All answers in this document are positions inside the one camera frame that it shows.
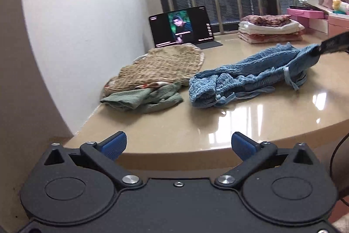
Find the blue garment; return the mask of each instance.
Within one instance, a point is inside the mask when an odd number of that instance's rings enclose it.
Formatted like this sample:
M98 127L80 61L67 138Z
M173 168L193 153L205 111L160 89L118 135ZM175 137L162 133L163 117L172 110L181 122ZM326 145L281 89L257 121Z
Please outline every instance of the blue garment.
M275 90L272 85L281 80L298 90L306 81L306 69L320 58L310 54L317 46L297 49L290 43L277 44L236 64L199 72L189 80L189 99L197 108L221 107L271 93Z

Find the stack of folded clothes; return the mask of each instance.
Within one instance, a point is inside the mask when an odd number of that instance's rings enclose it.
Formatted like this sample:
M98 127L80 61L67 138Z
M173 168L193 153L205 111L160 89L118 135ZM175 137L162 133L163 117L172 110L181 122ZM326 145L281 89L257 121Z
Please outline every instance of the stack of folded clothes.
M301 41L304 26L290 15L248 15L239 23L238 37L250 44Z

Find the man's black hair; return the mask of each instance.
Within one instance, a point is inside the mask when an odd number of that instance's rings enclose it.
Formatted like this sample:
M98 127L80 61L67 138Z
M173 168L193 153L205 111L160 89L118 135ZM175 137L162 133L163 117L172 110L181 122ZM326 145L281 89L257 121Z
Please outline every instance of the man's black hair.
M174 21L175 19L180 19L180 20L183 20L181 16L179 16L178 14L174 15L172 17L172 21Z

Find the man on screen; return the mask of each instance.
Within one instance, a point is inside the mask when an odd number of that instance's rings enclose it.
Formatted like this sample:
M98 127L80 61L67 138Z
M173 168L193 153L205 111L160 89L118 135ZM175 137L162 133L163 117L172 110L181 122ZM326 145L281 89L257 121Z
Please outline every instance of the man on screen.
M193 28L190 22L185 22L179 15L172 17L172 22L176 26L175 38L178 43L190 43L193 41Z

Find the screw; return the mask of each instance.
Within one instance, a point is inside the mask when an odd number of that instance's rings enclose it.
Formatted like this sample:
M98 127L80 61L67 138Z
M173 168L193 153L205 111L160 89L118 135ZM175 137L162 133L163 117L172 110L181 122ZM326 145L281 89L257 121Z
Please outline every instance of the screw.
M235 182L235 178L232 177L231 175L222 175L220 177L218 177L218 182L220 182L221 184L232 184Z
M184 186L184 183L178 181L178 182L175 182L173 185L180 188L180 187Z
M135 184L138 181L139 181L139 177L135 175L126 175L125 177L123 177L123 182L125 184Z

